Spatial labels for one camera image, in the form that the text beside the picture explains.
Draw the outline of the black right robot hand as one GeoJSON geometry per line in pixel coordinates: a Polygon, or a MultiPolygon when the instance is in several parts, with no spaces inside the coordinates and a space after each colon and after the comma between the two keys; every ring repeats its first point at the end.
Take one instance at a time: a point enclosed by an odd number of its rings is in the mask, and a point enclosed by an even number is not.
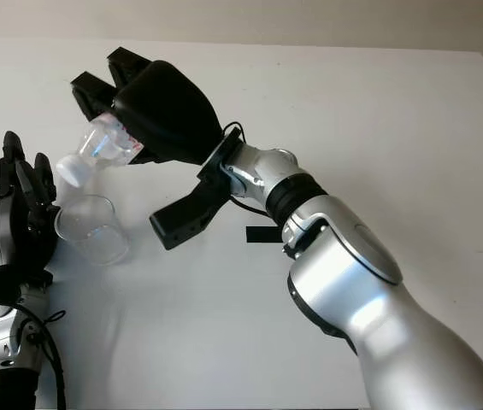
{"type": "Polygon", "coordinates": [[[148,60],[119,47],[108,56],[114,84],[83,72],[72,93],[88,120],[112,114],[142,145],[131,160],[203,164],[222,140],[209,99],[167,61],[148,60]]]}

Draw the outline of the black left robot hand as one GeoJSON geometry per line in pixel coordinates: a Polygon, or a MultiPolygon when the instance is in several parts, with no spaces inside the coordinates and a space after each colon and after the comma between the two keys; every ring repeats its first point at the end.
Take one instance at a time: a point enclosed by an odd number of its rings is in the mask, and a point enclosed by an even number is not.
{"type": "Polygon", "coordinates": [[[54,228],[60,208],[47,155],[30,164],[19,136],[5,132],[0,158],[0,267],[17,269],[23,283],[48,286],[46,270],[58,240],[54,228]]]}

